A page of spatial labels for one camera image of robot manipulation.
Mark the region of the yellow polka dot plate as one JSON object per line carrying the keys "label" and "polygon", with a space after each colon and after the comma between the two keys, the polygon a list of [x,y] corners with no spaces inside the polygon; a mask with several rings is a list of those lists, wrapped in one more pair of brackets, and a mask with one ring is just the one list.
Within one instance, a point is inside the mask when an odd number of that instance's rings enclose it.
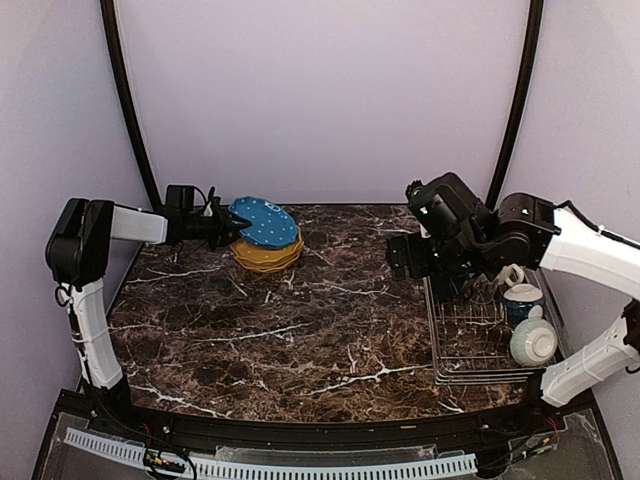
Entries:
{"label": "yellow polka dot plate", "polygon": [[297,258],[304,246],[301,231],[296,240],[282,248],[266,248],[254,245],[246,240],[234,242],[230,248],[234,258],[243,264],[257,268],[271,268]]}
{"label": "yellow polka dot plate", "polygon": [[256,264],[256,263],[249,262],[248,260],[242,260],[242,259],[238,259],[238,258],[236,258],[236,261],[244,269],[246,269],[248,271],[251,271],[251,272],[274,273],[274,272],[279,272],[279,271],[286,270],[287,268],[291,267],[300,258],[300,256],[301,256],[301,254],[297,253],[297,254],[291,256],[290,258],[283,259],[279,263],[275,263],[275,264],[272,264],[272,265]]}

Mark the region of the blue polka dot plate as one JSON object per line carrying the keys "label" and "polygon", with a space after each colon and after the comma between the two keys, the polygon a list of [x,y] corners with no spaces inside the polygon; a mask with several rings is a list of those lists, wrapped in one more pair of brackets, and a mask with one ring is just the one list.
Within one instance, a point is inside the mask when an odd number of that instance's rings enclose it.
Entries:
{"label": "blue polka dot plate", "polygon": [[298,239],[298,227],[293,217],[268,200],[251,196],[237,198],[229,211],[251,223],[240,231],[241,237],[250,244],[282,249]]}

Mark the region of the dark blue mug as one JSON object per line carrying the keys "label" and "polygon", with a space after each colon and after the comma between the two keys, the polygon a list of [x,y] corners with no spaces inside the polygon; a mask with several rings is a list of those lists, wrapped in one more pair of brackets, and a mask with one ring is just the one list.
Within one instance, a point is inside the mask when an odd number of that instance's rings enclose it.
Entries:
{"label": "dark blue mug", "polygon": [[469,296],[469,276],[436,273],[430,277],[431,294],[435,302],[448,302]]}

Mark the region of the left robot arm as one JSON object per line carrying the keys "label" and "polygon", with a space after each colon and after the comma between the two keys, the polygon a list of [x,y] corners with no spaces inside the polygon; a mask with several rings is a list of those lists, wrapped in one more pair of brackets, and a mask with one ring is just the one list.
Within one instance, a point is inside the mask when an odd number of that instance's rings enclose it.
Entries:
{"label": "left robot arm", "polygon": [[54,227],[45,260],[56,282],[56,302],[66,310],[82,378],[92,392],[122,393],[128,382],[111,341],[104,302],[111,242],[176,245],[203,240],[227,246],[251,222],[221,206],[216,197],[201,210],[165,205],[155,212],[111,200],[70,199]]}

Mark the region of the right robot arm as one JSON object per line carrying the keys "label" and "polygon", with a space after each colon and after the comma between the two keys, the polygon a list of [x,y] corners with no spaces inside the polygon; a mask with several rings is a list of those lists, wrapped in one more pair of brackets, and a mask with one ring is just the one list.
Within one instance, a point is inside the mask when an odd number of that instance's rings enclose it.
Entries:
{"label": "right robot arm", "polygon": [[630,298],[604,333],[544,370],[540,396],[528,396],[511,410],[517,432],[534,432],[547,420],[549,405],[564,406],[617,371],[638,365],[638,243],[588,223],[570,202],[554,205],[523,193],[508,196],[494,211],[475,196],[444,193],[417,194],[408,208],[421,229],[387,241],[386,260],[397,280],[434,274],[494,279],[516,264],[569,273]]}

